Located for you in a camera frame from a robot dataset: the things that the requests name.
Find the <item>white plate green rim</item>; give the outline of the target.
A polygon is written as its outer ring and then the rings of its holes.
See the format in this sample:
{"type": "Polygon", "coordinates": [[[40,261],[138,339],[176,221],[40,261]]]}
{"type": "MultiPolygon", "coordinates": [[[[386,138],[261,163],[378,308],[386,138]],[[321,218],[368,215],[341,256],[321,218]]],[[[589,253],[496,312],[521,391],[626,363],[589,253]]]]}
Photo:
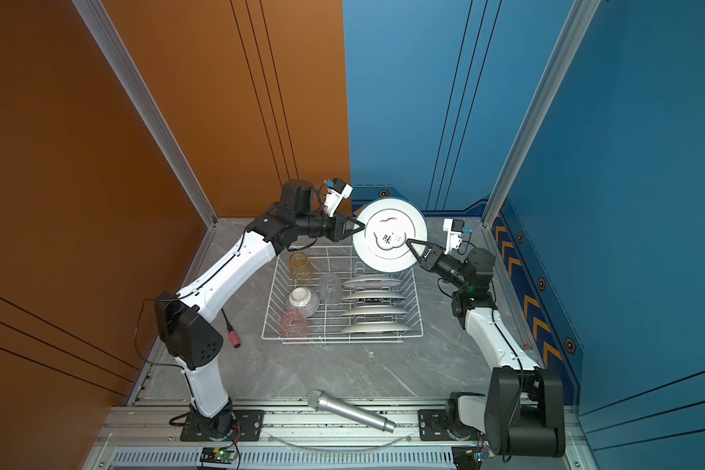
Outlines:
{"type": "Polygon", "coordinates": [[[415,255],[407,241],[428,238],[425,217],[417,207],[401,199],[379,199],[363,207],[356,219],[364,230],[352,237],[352,246],[369,268],[394,273],[417,263],[424,247],[416,246],[415,255]]]}

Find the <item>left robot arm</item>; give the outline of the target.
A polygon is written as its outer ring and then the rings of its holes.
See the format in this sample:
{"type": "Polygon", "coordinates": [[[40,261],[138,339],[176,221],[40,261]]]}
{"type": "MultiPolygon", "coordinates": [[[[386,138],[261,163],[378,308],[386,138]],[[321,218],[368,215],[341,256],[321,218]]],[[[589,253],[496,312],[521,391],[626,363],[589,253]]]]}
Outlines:
{"type": "Polygon", "coordinates": [[[364,229],[338,211],[352,186],[339,178],[325,186],[321,192],[305,180],[284,183],[279,201],[251,221],[222,258],[177,293],[164,292],[153,302],[160,339],[186,379],[191,412],[222,432],[232,425],[232,403],[219,372],[223,336],[213,327],[219,311],[299,237],[337,242],[364,229]]]}

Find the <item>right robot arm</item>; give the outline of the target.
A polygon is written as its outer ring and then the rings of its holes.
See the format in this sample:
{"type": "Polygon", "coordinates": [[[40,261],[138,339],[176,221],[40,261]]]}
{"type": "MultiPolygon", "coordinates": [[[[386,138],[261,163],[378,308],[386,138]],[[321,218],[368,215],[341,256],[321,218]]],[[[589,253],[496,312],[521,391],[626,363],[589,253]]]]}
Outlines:
{"type": "Polygon", "coordinates": [[[446,428],[458,440],[479,440],[496,456],[561,458],[565,454],[564,386],[526,354],[506,328],[493,296],[495,256],[474,248],[458,260],[435,243],[407,240],[417,264],[456,289],[452,315],[476,342],[492,376],[485,394],[452,393],[446,428]]]}

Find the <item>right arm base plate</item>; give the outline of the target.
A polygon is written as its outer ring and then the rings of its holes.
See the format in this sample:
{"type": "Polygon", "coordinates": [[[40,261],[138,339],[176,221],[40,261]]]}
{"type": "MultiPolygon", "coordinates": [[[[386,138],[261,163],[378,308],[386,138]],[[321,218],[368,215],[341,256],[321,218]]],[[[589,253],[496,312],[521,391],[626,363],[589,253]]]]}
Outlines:
{"type": "Polygon", "coordinates": [[[478,442],[476,431],[468,434],[457,432],[448,426],[444,409],[419,409],[417,411],[419,438],[423,442],[478,442]]]}

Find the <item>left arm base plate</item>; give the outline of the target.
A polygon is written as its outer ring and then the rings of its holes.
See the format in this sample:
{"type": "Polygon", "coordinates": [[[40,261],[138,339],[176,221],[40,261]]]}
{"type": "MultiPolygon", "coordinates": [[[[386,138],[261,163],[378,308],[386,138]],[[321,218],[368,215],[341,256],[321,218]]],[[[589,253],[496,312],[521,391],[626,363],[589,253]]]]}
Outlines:
{"type": "Polygon", "coordinates": [[[251,443],[260,440],[264,425],[264,411],[237,409],[218,413],[213,418],[203,417],[190,409],[181,428],[181,442],[251,443]]]}

